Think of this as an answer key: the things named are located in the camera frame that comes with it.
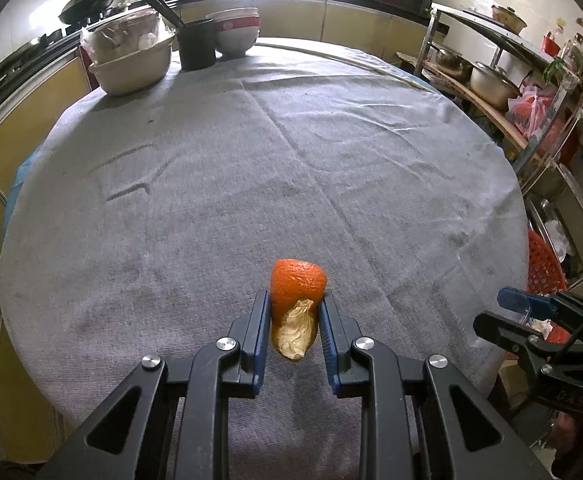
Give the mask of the person's right hand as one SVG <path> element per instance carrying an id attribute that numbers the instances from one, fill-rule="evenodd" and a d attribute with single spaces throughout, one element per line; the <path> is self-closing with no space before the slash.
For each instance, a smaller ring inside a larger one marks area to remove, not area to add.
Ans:
<path id="1" fill-rule="evenodd" d="M 559 454 L 582 454 L 583 418 L 559 412 L 549 433 L 549 444 Z"/>

